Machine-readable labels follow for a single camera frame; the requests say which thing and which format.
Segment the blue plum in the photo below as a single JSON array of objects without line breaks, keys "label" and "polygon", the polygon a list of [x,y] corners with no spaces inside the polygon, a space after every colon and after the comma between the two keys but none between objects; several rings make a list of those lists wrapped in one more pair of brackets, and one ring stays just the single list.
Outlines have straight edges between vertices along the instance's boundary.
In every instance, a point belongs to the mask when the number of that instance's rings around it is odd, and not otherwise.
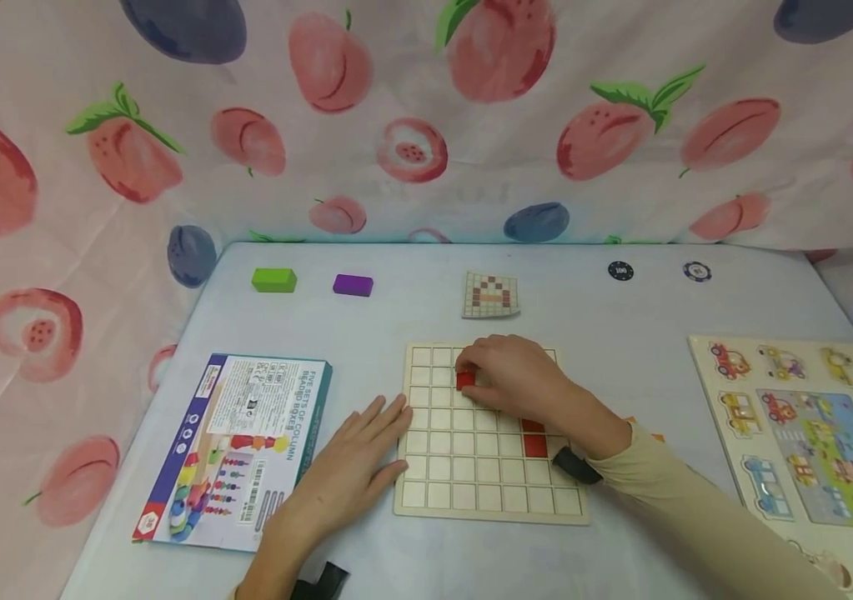
[{"label": "blue plum", "polygon": [[784,0],[773,28],[787,42],[829,42],[853,30],[853,0]]},{"label": "blue plum", "polygon": [[120,0],[143,39],[186,63],[224,64],[245,50],[245,17],[238,0]]},{"label": "blue plum", "polygon": [[570,211],[559,202],[534,204],[510,216],[503,226],[507,238],[539,243],[559,238],[570,225]]},{"label": "blue plum", "polygon": [[202,227],[176,226],[169,232],[166,258],[176,282],[197,288],[206,283],[216,267],[216,244]]}]

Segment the poker chip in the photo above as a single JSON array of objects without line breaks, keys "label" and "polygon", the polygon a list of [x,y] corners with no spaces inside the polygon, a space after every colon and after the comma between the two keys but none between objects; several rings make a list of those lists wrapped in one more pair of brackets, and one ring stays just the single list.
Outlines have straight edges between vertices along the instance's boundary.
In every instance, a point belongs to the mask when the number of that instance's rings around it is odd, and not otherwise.
[{"label": "poker chip", "polygon": [[710,270],[710,267],[696,260],[687,262],[683,266],[683,274],[697,283],[708,282],[713,278],[713,272]]},{"label": "poker chip", "polygon": [[622,260],[614,260],[610,263],[607,271],[610,272],[610,277],[616,279],[617,282],[628,282],[633,278],[633,267],[629,263]]}]

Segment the grid square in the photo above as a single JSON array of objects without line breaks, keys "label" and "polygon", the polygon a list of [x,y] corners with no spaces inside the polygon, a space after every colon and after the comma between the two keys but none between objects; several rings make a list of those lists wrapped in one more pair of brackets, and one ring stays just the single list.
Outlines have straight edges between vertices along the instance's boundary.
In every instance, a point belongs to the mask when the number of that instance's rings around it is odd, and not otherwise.
[{"label": "grid square", "polygon": [[557,514],[583,514],[580,509],[580,493],[576,490],[553,490]]},{"label": "grid square", "polygon": [[525,431],[526,433],[544,433],[546,428],[544,424],[540,422],[531,421],[528,418],[522,418],[519,422],[520,429]]},{"label": "grid square", "polygon": [[499,435],[499,453],[502,456],[522,456],[523,443],[520,437],[512,433],[501,433]]},{"label": "grid square", "polygon": [[431,509],[449,508],[450,485],[446,482],[432,482],[429,484],[427,506]]},{"label": "grid square", "polygon": [[499,483],[499,461],[494,458],[476,459],[476,480]]},{"label": "grid square", "polygon": [[472,457],[453,457],[453,480],[476,481],[476,460]]},{"label": "grid square", "polygon": [[556,456],[556,453],[558,453],[559,450],[569,445],[570,443],[566,442],[565,437],[546,436],[546,454],[549,456],[549,458],[553,458],[553,456]]},{"label": "grid square", "polygon": [[433,385],[453,385],[452,368],[433,367]]},{"label": "grid square", "polygon": [[429,426],[431,429],[450,429],[452,416],[448,408],[434,408],[429,412]]},{"label": "grid square", "polygon": [[515,433],[519,431],[519,419],[500,412],[496,415],[496,428],[500,431]]},{"label": "grid square", "polygon": [[523,434],[523,453],[527,458],[549,458],[546,448],[546,436]]},{"label": "grid square", "polygon": [[459,390],[453,390],[453,406],[459,408],[476,408],[476,402],[472,402],[471,399],[463,396],[463,392]]},{"label": "grid square", "polygon": [[526,513],[526,487],[503,486],[503,510],[507,513]]},{"label": "grid square", "polygon": [[526,483],[526,475],[523,473],[523,461],[500,461],[503,469],[503,483]]},{"label": "grid square", "polygon": [[453,484],[453,508],[460,511],[476,510],[476,486]]},{"label": "grid square", "polygon": [[499,442],[496,442],[496,434],[476,434],[476,454],[480,456],[499,456]]},{"label": "grid square", "polygon": [[496,431],[496,412],[478,410],[476,411],[477,431]]},{"label": "grid square", "polygon": [[413,409],[413,422],[409,425],[411,429],[429,428],[429,410],[425,408]]},{"label": "grid square", "polygon": [[473,411],[455,410],[453,411],[453,429],[466,431],[473,430]]},{"label": "grid square", "polygon": [[429,382],[429,367],[413,367],[409,370],[409,385],[429,385]]},{"label": "grid square", "polygon": [[403,506],[408,506],[410,508],[423,508],[426,506],[425,482],[403,482]]},{"label": "grid square", "polygon": [[503,494],[499,486],[476,486],[478,507],[481,511],[499,513],[503,510]]},{"label": "grid square", "polygon": [[526,481],[529,483],[549,485],[549,463],[546,461],[526,461]]},{"label": "grid square", "polygon": [[549,478],[552,484],[559,488],[575,488],[577,485],[575,479],[567,475],[563,469],[553,465],[549,467]]},{"label": "grid square", "polygon": [[429,434],[430,454],[449,454],[451,443],[446,431],[431,431]]},{"label": "grid square", "polygon": [[532,513],[554,514],[553,491],[548,487],[528,487],[529,511]]},{"label": "grid square", "polygon": [[450,387],[433,387],[430,390],[430,403],[433,406],[449,406],[452,403],[453,391]]},{"label": "grid square", "polygon": [[426,479],[426,457],[418,454],[407,454],[406,462],[409,468],[406,469],[407,479]]},{"label": "grid square", "polygon": [[426,432],[425,431],[407,431],[406,432],[406,451],[411,454],[426,453]]},{"label": "grid square", "polygon": [[429,478],[432,480],[449,480],[449,457],[448,456],[431,456],[429,457]]},{"label": "grid square", "polygon": [[430,364],[430,355],[432,352],[430,348],[426,347],[415,347],[413,348],[413,365],[426,365]]},{"label": "grid square", "polygon": [[429,388],[427,387],[410,387],[409,388],[409,405],[410,406],[428,406],[429,405]]},{"label": "grid square", "polygon": [[453,434],[453,454],[476,454],[473,434],[456,432]]},{"label": "grid square", "polygon": [[452,362],[452,350],[446,347],[433,348],[433,365],[436,367],[449,367]]}]

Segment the blue poker chip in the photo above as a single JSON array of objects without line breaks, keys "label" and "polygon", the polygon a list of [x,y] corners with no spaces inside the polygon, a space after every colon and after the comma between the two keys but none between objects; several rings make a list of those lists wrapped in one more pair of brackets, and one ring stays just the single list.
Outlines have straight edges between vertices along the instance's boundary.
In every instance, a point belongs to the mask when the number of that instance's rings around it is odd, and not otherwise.
[{"label": "blue poker chip", "polygon": [[697,283],[708,282],[713,278],[713,272],[710,270],[710,267],[696,260],[687,262],[683,266],[683,274]]}]

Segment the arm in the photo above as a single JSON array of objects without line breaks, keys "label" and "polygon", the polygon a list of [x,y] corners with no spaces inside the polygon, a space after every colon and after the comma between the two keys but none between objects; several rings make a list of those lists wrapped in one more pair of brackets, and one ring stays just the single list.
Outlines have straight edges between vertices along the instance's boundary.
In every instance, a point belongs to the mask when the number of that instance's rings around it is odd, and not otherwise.
[{"label": "arm", "polygon": [[664,444],[573,384],[535,342],[482,338],[464,349],[456,367],[482,368],[491,381],[489,387],[464,387],[466,396],[550,425],[583,448],[608,485],[633,498],[737,598],[845,598],[803,555]]},{"label": "arm", "polygon": [[383,457],[413,421],[400,394],[353,412],[321,451],[289,498],[268,520],[247,575],[232,600],[289,600],[306,558],[326,537],[355,522],[407,467]]}]

